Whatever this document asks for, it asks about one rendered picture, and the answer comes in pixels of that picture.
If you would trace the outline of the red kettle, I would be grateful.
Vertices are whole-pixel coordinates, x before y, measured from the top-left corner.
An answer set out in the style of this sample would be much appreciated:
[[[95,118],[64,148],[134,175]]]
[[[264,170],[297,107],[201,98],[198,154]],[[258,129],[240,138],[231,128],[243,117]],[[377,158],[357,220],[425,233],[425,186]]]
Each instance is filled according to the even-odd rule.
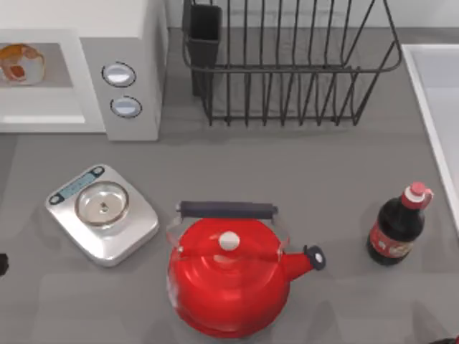
[[[323,250],[287,253],[273,204],[181,201],[167,226],[171,245],[169,300],[190,327],[215,338],[242,338],[270,325],[284,308],[290,283],[326,266]]]

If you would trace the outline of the round microwave knob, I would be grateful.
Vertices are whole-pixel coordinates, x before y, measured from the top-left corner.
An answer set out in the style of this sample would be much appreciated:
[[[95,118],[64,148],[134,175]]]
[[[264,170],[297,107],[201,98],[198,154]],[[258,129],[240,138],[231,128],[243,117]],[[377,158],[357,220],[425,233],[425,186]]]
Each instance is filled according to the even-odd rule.
[[[110,101],[110,109],[120,118],[135,118],[141,114],[142,104],[130,96],[122,96]]]
[[[107,64],[101,70],[102,78],[113,87],[129,87],[136,81],[136,72],[123,62]]]

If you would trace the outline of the silver kitchen scale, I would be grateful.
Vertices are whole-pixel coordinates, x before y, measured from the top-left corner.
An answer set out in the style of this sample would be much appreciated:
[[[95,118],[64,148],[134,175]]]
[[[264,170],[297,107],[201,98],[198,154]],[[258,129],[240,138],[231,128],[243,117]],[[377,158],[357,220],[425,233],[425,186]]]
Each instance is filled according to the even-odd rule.
[[[114,267],[152,239],[158,214],[144,195],[105,164],[87,168],[46,199],[68,237],[102,267]]]

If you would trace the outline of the dark cutlery holder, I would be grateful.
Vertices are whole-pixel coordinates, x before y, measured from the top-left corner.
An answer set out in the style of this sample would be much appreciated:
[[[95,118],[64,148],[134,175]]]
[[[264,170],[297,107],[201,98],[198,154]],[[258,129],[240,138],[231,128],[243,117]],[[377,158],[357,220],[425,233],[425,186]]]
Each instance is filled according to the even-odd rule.
[[[200,68],[213,69],[221,41],[222,9],[214,4],[196,4],[184,0],[182,30],[190,57],[192,95],[202,96],[204,74]]]

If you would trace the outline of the dark bottle with red cap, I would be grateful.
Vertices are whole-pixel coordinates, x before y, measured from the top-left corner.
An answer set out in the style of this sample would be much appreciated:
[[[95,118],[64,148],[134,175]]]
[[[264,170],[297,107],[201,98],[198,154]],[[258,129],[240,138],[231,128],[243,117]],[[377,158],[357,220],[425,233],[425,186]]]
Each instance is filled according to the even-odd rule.
[[[366,241],[376,263],[392,266],[407,257],[425,228],[425,208],[433,196],[423,182],[415,181],[381,206]]]

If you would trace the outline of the pale microwave oven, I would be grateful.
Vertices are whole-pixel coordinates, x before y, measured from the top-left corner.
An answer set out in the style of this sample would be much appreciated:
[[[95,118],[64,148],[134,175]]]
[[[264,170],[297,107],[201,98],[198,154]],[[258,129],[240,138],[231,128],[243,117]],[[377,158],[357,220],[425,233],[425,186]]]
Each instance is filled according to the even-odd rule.
[[[155,141],[168,52],[164,0],[0,0],[0,48],[28,44],[45,58],[44,80],[0,80],[0,133],[104,133],[112,141]],[[110,86],[106,65],[136,72],[129,87]],[[110,101],[143,107],[120,118]]]

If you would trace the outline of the white sink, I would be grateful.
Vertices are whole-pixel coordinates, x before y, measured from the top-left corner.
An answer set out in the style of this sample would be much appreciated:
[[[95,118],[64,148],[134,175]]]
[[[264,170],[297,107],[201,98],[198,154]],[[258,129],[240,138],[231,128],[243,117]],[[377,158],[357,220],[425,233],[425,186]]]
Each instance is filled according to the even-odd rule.
[[[402,52],[459,236],[459,44],[404,44]]]

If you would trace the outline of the orange and white food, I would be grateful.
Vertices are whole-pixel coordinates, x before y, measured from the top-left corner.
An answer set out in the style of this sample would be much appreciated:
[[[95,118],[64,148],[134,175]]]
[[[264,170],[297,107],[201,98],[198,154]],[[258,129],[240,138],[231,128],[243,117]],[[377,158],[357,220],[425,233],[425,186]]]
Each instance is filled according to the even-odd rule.
[[[0,80],[13,86],[30,86],[44,80],[45,58],[28,44],[0,48]]]

